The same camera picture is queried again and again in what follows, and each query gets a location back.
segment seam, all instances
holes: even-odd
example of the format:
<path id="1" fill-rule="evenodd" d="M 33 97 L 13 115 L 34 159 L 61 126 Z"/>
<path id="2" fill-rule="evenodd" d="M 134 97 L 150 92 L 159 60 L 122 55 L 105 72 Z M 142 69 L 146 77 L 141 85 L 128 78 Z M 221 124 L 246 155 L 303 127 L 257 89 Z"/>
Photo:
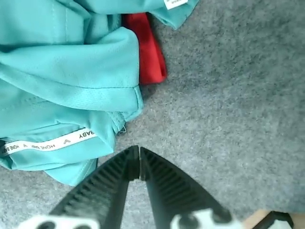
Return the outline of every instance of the seam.
<path id="1" fill-rule="evenodd" d="M 52 21 L 53 21 L 53 43 L 55 43 L 55 8 L 54 8 L 54 0 L 52 1 Z"/>
<path id="2" fill-rule="evenodd" d="M 84 169 L 86 168 L 86 166 L 88 165 L 89 161 L 87 161 L 87 163 L 82 167 L 81 171 L 79 172 L 78 176 L 74 179 L 74 181 L 77 181 L 78 178 L 80 178 L 81 173 L 84 171 Z"/>
<path id="3" fill-rule="evenodd" d="M 90 163 L 90 165 L 89 165 L 89 167 L 88 167 L 88 169 L 87 169 L 87 172 L 86 172 L 85 175 L 82 177 L 82 180 L 84 180 L 84 179 L 86 178 L 86 176 L 87 176 L 87 174 L 88 174 L 88 172 L 89 172 L 89 170 L 90 170 L 90 167 L 92 166 L 93 162 L 94 162 L 94 159 L 91 161 L 91 163 Z"/>
<path id="4" fill-rule="evenodd" d="M 65 8 L 65 17 L 66 17 L 66 42 L 68 41 L 68 16 L 67 16 L 67 7 Z"/>
<path id="5" fill-rule="evenodd" d="M 37 102 L 37 103 L 34 103 L 34 102 L 29 102 L 29 101 L 26 101 L 25 104 L 31 104 L 31 105 L 37 105 L 37 104 L 41 104 L 41 103 L 49 103 L 49 101 L 40 101 L 40 102 Z M 19 103 L 19 104 L 15 104 L 15 105 L 12 105 L 12 106 L 9 106 L 9 107 L 5 107 L 3 109 L 0 110 L 0 112 L 2 111 L 7 111 L 7 110 L 11 110 L 11 109 L 14 109 L 16 108 L 17 106 L 20 106 L 20 105 L 24 105 L 23 103 Z"/>
<path id="6" fill-rule="evenodd" d="M 42 79 L 42 80 L 45 80 L 45 81 L 51 81 L 51 82 L 53 82 L 53 83 L 58 83 L 58 84 L 60 84 L 60 85 L 69 86 L 69 87 L 74 87 L 74 88 L 91 89 L 91 90 L 100 90 L 100 89 L 107 89 L 107 90 L 108 90 L 108 89 L 130 89 L 130 88 L 134 88 L 134 86 L 133 86 L 133 87 L 98 87 L 98 88 L 93 88 L 93 87 L 80 87 L 80 86 L 75 86 L 75 85 L 71 85 L 71 84 L 61 83 L 61 82 L 58 82 L 58 81 L 55 81 L 55 80 L 51 80 L 51 79 L 46 79 L 46 78 L 40 77 L 40 76 L 35 75 L 35 74 L 27 73 L 27 72 L 25 72 L 25 71 L 22 71 L 22 70 L 20 70 L 20 69 L 15 68 L 15 67 L 11 67 L 11 66 L 9 66 L 9 65 L 7 65 L 7 64 L 0 63 L 0 65 L 8 66 L 8 67 L 10 67 L 10 68 L 12 68 L 12 69 L 14 69 L 14 70 L 20 72 L 20 73 L 24 73 L 24 74 L 27 74 L 27 75 L 29 75 L 29 76 L 37 77 L 37 78 Z"/>
<path id="7" fill-rule="evenodd" d="M 21 101 L 19 101 L 16 104 L 13 104 L 13 105 L 10 105 L 10 106 L 7 106 L 5 108 L 0 109 L 0 111 L 5 111 L 5 110 L 8 110 L 8 109 L 14 108 L 16 106 L 19 106 L 19 105 L 21 105 L 23 103 L 28 103 L 28 102 L 30 102 L 32 100 L 36 100 L 36 99 L 39 99 L 39 97 L 32 97 L 32 98 L 28 98 L 28 99 L 25 99 L 25 100 L 21 100 Z"/>

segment white tag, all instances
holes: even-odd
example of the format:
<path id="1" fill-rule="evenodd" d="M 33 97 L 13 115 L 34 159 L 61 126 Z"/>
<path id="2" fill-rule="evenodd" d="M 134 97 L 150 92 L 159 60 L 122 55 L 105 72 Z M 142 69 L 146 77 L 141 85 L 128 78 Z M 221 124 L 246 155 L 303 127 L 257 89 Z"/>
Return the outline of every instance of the white tag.
<path id="1" fill-rule="evenodd" d="M 39 151 L 53 151 L 61 149 L 73 144 L 82 142 L 84 140 L 96 137 L 97 135 L 87 128 L 72 132 L 70 134 L 60 136 L 46 142 L 27 142 L 27 141 L 16 141 L 5 144 L 0 148 L 0 157 L 7 156 L 26 149 L 36 149 Z"/>
<path id="2" fill-rule="evenodd" d="M 164 0 L 165 6 L 168 10 L 181 6 L 187 3 L 188 0 Z"/>

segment teal fabric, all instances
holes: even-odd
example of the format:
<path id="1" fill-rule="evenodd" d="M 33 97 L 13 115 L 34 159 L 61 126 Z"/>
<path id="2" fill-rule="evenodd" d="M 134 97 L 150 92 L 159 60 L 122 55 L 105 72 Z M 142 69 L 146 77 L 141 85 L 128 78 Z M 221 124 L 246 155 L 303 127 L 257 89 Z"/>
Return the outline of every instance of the teal fabric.
<path id="1" fill-rule="evenodd" d="M 143 108 L 139 45 L 121 14 L 150 12 L 177 29 L 196 3 L 167 10 L 163 0 L 1 0 L 0 140 L 44 142 L 83 128 L 98 137 L 19 151 L 0 165 L 77 185 Z"/>

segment teal garment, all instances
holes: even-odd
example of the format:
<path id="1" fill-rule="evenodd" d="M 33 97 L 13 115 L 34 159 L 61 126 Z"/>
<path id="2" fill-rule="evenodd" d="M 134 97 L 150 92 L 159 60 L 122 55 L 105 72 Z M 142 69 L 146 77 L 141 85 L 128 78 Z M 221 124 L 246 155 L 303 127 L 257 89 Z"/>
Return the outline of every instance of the teal garment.
<path id="1" fill-rule="evenodd" d="M 0 140 L 41 143 L 84 128 L 97 137 L 0 165 L 82 181 L 143 108 L 138 40 L 121 14 L 150 12 L 177 29 L 197 1 L 167 10 L 163 0 L 1 0 Z"/>

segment carpet floor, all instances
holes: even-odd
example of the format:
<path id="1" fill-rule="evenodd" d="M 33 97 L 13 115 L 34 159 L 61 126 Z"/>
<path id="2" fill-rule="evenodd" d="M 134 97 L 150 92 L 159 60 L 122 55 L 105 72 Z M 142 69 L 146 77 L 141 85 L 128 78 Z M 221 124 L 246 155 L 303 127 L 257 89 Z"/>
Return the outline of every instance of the carpet floor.
<path id="1" fill-rule="evenodd" d="M 116 151 L 162 155 L 240 219 L 258 208 L 305 212 L 304 9 L 304 0 L 201 0 L 177 31 L 153 20 L 169 77 L 142 89 L 144 112 Z M 43 172 L 0 176 L 4 229 L 70 190 Z M 154 228 L 146 192 L 130 185 L 123 229 Z"/>

